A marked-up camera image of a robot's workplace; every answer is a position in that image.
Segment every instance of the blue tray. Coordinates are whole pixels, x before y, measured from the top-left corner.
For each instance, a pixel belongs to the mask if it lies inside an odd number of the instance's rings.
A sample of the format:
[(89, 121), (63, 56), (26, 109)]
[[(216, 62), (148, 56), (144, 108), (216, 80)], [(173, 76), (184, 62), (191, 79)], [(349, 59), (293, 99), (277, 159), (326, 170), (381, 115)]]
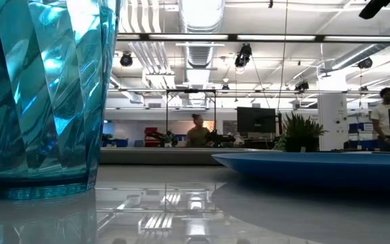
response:
[(213, 158), (258, 178), (299, 185), (390, 190), (390, 154), (264, 152)]

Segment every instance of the white column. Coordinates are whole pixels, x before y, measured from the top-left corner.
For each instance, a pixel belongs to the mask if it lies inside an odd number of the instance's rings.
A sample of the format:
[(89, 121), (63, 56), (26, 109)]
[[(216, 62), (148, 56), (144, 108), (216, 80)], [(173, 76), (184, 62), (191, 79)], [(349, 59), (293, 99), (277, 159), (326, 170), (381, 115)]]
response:
[[(347, 90), (345, 74), (332, 73), (319, 79), (320, 90)], [(349, 139), (347, 99), (345, 94), (320, 94), (318, 96), (319, 123), (327, 131), (320, 136), (320, 150), (344, 149)]]

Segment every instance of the woman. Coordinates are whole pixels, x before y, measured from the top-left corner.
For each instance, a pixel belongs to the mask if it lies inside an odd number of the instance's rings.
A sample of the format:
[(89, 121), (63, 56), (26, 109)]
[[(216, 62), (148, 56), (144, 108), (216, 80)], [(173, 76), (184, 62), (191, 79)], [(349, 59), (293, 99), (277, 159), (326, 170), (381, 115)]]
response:
[(188, 131), (188, 135), (186, 136), (186, 140), (188, 143), (187, 147), (203, 147), (207, 146), (207, 136), (209, 135), (209, 129), (203, 127), (204, 119), (202, 119), (201, 115), (192, 115), (194, 120), (195, 127), (193, 127), (190, 131)]

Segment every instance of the white shirt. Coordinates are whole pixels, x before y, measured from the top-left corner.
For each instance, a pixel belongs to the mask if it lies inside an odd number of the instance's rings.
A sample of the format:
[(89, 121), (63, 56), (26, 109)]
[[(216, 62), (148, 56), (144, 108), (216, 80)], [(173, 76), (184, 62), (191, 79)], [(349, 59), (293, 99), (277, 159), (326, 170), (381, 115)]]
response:
[(390, 136), (390, 126), (389, 126), (389, 109), (390, 104), (379, 104), (371, 112), (371, 119), (377, 119), (379, 121), (380, 128), (386, 136)]

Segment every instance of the man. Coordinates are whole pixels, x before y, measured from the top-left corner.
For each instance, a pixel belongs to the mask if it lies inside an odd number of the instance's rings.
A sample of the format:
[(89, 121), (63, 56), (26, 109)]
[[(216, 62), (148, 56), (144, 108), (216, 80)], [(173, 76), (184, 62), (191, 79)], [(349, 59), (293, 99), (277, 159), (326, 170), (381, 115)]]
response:
[(390, 152), (390, 87), (382, 89), (380, 97), (383, 101), (372, 111), (371, 120), (374, 130), (378, 134), (378, 147), (382, 152)]

